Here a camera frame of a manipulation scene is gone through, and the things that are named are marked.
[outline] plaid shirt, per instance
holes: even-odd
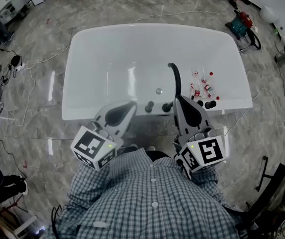
[[[192,181],[168,157],[144,149],[113,159],[100,172],[81,164],[56,220],[67,238],[238,238],[213,167]],[[42,236],[55,239],[50,228]]]

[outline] tile floor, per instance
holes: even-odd
[[[263,22],[252,6],[238,3],[258,28],[262,50],[248,50],[241,54],[252,97],[258,90],[267,88],[275,97],[277,107],[270,93],[262,91],[254,100],[253,108],[237,123],[225,137],[225,146],[230,158],[217,166],[219,186],[226,199],[240,207],[245,201],[253,203],[259,196],[254,188],[261,173],[262,156],[269,160],[268,172],[272,173],[279,162],[285,164],[285,130],[277,128],[285,119],[285,98],[283,82],[276,63],[275,43],[279,40],[270,25]],[[141,22],[174,23],[229,33],[225,23],[235,14],[227,0],[46,0],[31,9],[27,17],[10,27],[16,30],[13,40],[6,46],[22,55],[23,62],[32,66],[66,48],[73,36],[80,30],[111,24],[129,23],[152,14],[179,13],[190,10],[218,12],[186,13],[160,18],[148,18]],[[0,51],[0,63],[5,66],[13,54]],[[36,87],[31,93],[26,118],[17,126],[13,116],[7,120],[4,111],[0,118],[0,139],[8,151],[15,155],[16,162],[28,176],[29,194],[25,202],[44,224],[50,221],[53,206],[63,203],[66,191],[79,162],[70,151],[70,144],[81,125],[87,120],[62,120],[62,91],[68,51],[52,60],[38,64],[32,69]],[[285,79],[285,66],[282,67]],[[48,97],[49,83],[54,78],[52,97]],[[22,124],[27,105],[27,96],[33,81],[29,71],[18,73],[3,88],[4,106],[15,114],[17,124]],[[244,111],[212,118],[218,133],[225,134]],[[139,146],[155,145],[159,150],[174,153],[171,141],[177,130],[171,120],[141,122],[135,120],[127,142]],[[52,145],[53,155],[49,155]],[[4,174],[19,174],[11,156],[0,153],[0,169]]]

